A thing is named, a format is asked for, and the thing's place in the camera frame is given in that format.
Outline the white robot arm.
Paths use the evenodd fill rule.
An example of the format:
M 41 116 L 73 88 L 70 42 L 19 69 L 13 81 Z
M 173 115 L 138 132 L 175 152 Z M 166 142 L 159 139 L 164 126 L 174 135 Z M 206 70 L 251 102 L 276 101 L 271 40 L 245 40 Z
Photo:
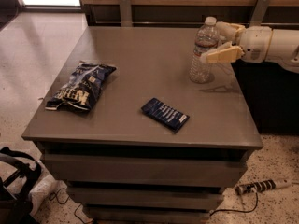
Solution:
M 299 73 L 299 31 L 273 29 L 268 26 L 250 26 L 219 21 L 216 28 L 224 43 L 204 52 L 204 64 L 277 63 L 284 70 Z

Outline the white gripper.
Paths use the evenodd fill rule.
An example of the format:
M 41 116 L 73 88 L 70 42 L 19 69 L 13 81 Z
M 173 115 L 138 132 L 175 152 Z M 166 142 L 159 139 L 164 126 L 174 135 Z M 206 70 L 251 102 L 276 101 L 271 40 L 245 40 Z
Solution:
M 216 28 L 224 44 L 203 53 L 201 63 L 233 63 L 241 57 L 247 63 L 261 63 L 265 60 L 273 34 L 270 27 L 251 26 L 246 29 L 241 24 L 218 21 Z

